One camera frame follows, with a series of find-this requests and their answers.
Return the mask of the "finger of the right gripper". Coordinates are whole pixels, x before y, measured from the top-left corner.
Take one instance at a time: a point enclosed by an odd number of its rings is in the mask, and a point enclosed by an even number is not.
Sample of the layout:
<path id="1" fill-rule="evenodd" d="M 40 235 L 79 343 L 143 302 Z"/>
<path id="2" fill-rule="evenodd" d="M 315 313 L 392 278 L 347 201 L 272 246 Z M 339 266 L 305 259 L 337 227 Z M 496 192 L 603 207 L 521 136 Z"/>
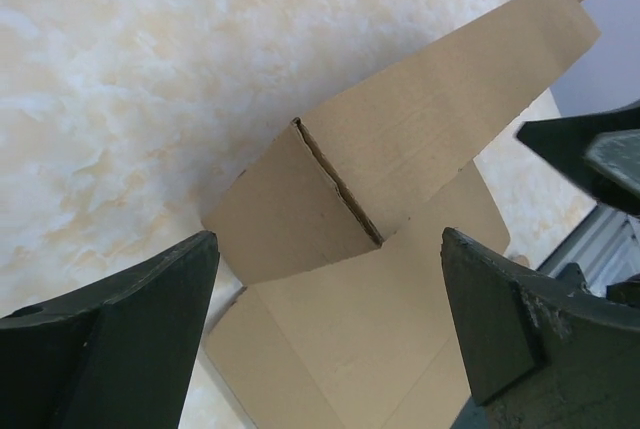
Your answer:
<path id="1" fill-rule="evenodd" d="M 618 109 L 523 123 L 516 139 L 595 201 L 628 215 L 639 215 L 639 198 L 601 174 L 586 160 L 602 134 L 639 127 L 637 101 Z"/>

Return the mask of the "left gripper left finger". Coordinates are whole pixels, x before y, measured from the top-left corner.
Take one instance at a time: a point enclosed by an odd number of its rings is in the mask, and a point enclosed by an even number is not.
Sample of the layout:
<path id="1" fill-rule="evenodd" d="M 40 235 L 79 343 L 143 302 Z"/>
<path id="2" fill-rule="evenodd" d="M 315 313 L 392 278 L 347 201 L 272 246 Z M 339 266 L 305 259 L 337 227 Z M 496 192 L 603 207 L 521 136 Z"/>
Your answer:
<path id="1" fill-rule="evenodd" d="M 2 427 L 178 427 L 219 259 L 201 231 L 3 317 Z"/>

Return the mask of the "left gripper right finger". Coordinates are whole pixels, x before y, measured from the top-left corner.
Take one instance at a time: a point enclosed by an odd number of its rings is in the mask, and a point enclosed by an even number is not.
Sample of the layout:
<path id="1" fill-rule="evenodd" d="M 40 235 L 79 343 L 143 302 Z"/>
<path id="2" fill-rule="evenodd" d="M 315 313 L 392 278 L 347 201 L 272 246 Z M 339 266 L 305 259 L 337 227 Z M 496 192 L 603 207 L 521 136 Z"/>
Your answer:
<path id="1" fill-rule="evenodd" d="M 638 427 L 638 309 L 450 227 L 441 261 L 471 396 L 490 427 Z"/>

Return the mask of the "brown cardboard box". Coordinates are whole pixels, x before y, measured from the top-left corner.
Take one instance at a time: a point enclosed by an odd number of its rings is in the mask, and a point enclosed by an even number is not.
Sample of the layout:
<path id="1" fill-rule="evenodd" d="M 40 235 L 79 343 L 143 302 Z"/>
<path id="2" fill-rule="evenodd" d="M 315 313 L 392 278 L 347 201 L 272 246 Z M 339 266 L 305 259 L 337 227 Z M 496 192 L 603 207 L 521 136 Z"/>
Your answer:
<path id="1" fill-rule="evenodd" d="M 205 219 L 243 292 L 206 351 L 259 428 L 448 428 L 469 387 L 444 228 L 503 252 L 474 158 L 599 37 L 511 0 L 293 120 Z"/>

